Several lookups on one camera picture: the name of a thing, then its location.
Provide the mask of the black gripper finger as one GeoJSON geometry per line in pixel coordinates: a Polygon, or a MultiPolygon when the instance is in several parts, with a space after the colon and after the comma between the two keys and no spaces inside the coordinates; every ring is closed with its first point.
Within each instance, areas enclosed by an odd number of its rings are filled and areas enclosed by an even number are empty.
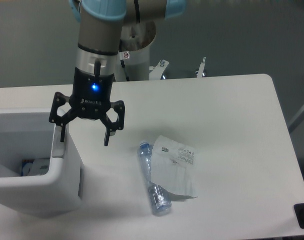
{"type": "Polygon", "coordinates": [[[61,127],[60,142],[65,141],[66,126],[77,117],[78,109],[70,108],[64,115],[58,115],[58,108],[69,102],[70,97],[61,92],[55,92],[49,116],[49,122],[61,127]]]}
{"type": "Polygon", "coordinates": [[[110,136],[113,136],[117,130],[124,129],[125,121],[125,104],[122,100],[116,102],[108,102],[105,105],[102,105],[101,108],[100,121],[106,127],[105,137],[104,137],[104,146],[108,146],[110,136]],[[117,113],[116,121],[112,122],[107,116],[107,112],[113,109],[117,113]]]}

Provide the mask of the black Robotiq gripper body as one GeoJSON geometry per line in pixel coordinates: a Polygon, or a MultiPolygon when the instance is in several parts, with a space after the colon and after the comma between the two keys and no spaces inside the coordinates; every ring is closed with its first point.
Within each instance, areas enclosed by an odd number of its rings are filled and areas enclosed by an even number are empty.
{"type": "Polygon", "coordinates": [[[93,75],[75,68],[72,94],[69,99],[70,120],[75,118],[108,121],[110,95],[114,75],[93,75]]]}

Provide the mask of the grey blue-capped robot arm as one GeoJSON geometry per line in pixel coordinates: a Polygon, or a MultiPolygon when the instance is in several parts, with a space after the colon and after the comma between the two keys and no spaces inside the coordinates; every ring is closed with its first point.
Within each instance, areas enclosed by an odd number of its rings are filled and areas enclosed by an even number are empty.
{"type": "Polygon", "coordinates": [[[71,0],[80,21],[76,66],[71,96],[54,95],[49,122],[65,141],[67,124],[75,118],[100,120],[106,127],[104,145],[124,128],[125,104],[110,101],[115,66],[124,26],[184,13],[184,0],[71,0]]]}

